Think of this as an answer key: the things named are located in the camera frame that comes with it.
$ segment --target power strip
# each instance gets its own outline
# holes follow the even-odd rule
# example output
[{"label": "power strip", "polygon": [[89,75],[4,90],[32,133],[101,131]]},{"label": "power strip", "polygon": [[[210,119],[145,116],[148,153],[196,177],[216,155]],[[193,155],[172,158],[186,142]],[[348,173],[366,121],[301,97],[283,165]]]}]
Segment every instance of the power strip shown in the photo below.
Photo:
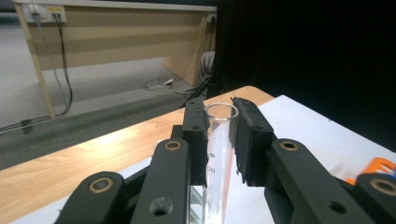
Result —
[{"label": "power strip", "polygon": [[40,22],[56,22],[53,15],[60,15],[61,22],[66,22],[64,6],[23,4],[22,9],[27,22],[35,22],[34,14],[40,15]]}]

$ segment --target beige desk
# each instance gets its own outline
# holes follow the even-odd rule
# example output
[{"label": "beige desk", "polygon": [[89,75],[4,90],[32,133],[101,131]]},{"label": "beige desk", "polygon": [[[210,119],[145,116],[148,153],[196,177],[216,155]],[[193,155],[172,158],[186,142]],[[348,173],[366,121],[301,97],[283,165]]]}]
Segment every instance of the beige desk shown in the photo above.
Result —
[{"label": "beige desk", "polygon": [[[256,105],[273,99],[254,87],[244,87],[205,101],[249,99]],[[119,172],[153,153],[154,144],[170,137],[182,124],[184,109],[109,133],[47,156],[0,171],[0,223],[8,223],[72,193],[87,176],[100,171]]]},{"label": "beige desk", "polygon": [[[43,71],[62,68],[61,40],[55,23],[42,23],[55,65],[35,23],[26,22],[23,5],[14,0],[35,71],[49,111],[54,117]],[[64,48],[68,67],[164,57],[163,64],[192,86],[209,31],[206,17],[215,7],[107,2],[35,0],[35,4],[64,6]]]}]

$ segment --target black curtain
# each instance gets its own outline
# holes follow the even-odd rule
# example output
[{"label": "black curtain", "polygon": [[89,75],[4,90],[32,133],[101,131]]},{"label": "black curtain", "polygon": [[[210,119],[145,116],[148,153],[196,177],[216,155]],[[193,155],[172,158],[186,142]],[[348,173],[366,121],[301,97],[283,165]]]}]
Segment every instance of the black curtain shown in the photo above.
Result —
[{"label": "black curtain", "polygon": [[396,1],[226,3],[209,96],[285,94],[396,150]]}]

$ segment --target test tube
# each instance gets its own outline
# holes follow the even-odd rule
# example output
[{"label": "test tube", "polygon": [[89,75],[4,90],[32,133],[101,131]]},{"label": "test tube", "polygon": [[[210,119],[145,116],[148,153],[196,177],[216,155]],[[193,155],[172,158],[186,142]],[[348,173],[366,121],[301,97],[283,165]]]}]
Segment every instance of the test tube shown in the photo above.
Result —
[{"label": "test tube", "polygon": [[230,104],[215,103],[205,109],[210,126],[207,129],[207,188],[204,188],[204,224],[222,224],[227,205],[233,163],[238,109]]}]

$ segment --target glass rim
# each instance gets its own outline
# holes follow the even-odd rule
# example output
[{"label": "glass rim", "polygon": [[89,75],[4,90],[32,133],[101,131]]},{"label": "glass rim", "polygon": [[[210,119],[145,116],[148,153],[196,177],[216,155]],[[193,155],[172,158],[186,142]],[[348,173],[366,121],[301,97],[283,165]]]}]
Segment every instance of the glass rim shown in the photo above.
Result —
[{"label": "glass rim", "polygon": [[[232,108],[232,109],[235,111],[235,114],[232,115],[231,117],[226,117],[226,118],[219,118],[219,117],[211,116],[211,115],[208,113],[208,110],[209,110],[210,107],[212,107],[212,106],[214,106],[214,105],[227,105],[227,106],[229,106],[230,108]],[[210,117],[211,119],[220,120],[220,121],[232,120],[232,119],[235,119],[236,117],[238,117],[238,115],[239,115],[239,110],[238,110],[238,108],[236,108],[236,106],[231,105],[231,104],[228,104],[228,103],[213,103],[213,104],[211,104],[211,105],[208,105],[208,106],[205,108],[205,112],[206,112],[207,116]]]}]

